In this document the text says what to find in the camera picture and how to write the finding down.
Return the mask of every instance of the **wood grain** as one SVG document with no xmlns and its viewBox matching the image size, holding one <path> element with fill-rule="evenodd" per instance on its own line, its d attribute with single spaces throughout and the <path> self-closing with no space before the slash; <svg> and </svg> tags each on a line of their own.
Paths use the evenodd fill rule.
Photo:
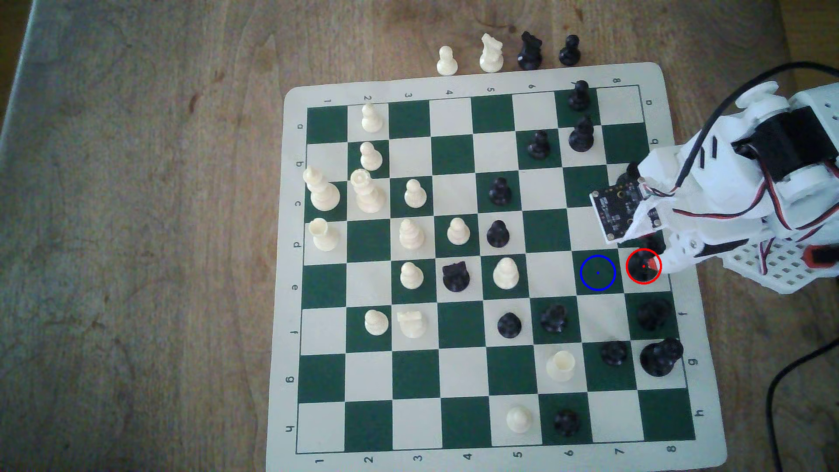
<svg viewBox="0 0 839 472">
<path fill-rule="evenodd" d="M 660 63 L 678 142 L 788 60 L 770 1 L 39 3 L 0 143 L 0 468 L 263 469 L 284 94 L 434 75 L 442 44 L 478 73 L 484 32 L 512 70 L 525 29 L 544 67 L 571 32 L 584 65 Z M 722 469 L 769 469 L 765 388 L 836 336 L 836 283 L 700 278 Z M 790 470 L 839 469 L 837 378 L 779 388 Z"/>
</svg>

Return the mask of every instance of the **white pawn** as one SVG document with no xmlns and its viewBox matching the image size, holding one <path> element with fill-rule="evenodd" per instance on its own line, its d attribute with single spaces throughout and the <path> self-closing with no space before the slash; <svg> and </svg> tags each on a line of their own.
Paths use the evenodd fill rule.
<svg viewBox="0 0 839 472">
<path fill-rule="evenodd" d="M 420 185 L 420 181 L 411 179 L 405 184 L 405 203 L 411 208 L 419 208 L 425 205 L 428 195 Z"/>
<path fill-rule="evenodd" d="M 492 281 L 502 290 L 510 290 L 519 283 L 519 268 L 509 257 L 502 258 L 492 271 Z"/>
<path fill-rule="evenodd" d="M 449 229 L 446 230 L 449 242 L 455 246 L 466 244 L 469 240 L 469 233 L 469 227 L 463 221 L 463 218 L 452 218 Z"/>
<path fill-rule="evenodd" d="M 440 60 L 437 61 L 437 73 L 441 76 L 450 76 L 457 72 L 457 61 L 451 53 L 449 46 L 440 48 Z"/>
<path fill-rule="evenodd" d="M 483 52 L 481 53 L 481 69 L 484 72 L 498 72 L 504 65 L 504 56 L 501 55 L 501 41 L 493 38 L 487 33 L 481 37 L 483 41 Z"/>
<path fill-rule="evenodd" d="M 399 224 L 399 243 L 406 249 L 418 249 L 425 242 L 425 233 L 411 218 Z"/>
<path fill-rule="evenodd" d="M 375 133 L 382 129 L 384 121 L 382 117 L 378 116 L 376 109 L 371 103 L 365 103 L 362 107 L 362 128 L 368 133 Z"/>
<path fill-rule="evenodd" d="M 315 167 L 306 167 L 306 170 L 303 171 L 303 181 L 306 182 L 306 186 L 312 192 L 313 207 L 322 212 L 328 212 L 338 206 L 338 202 L 341 200 L 338 187 L 323 178 L 323 174 Z"/>
<path fill-rule="evenodd" d="M 373 143 L 364 142 L 359 150 L 362 152 L 362 167 L 365 170 L 372 172 L 382 166 L 382 153 L 373 147 Z"/>
<path fill-rule="evenodd" d="M 402 282 L 403 287 L 408 290 L 419 288 L 424 279 L 425 276 L 422 270 L 416 264 L 410 261 L 402 264 L 402 269 L 399 272 L 399 281 Z"/>
<path fill-rule="evenodd" d="M 373 184 L 370 172 L 355 169 L 350 174 L 350 183 L 356 191 L 356 203 L 365 213 L 375 213 L 384 206 L 384 194 Z"/>
<path fill-rule="evenodd" d="M 309 233 L 312 234 L 315 247 L 321 251 L 329 252 L 338 245 L 338 232 L 323 218 L 315 218 L 309 223 Z"/>
</svg>

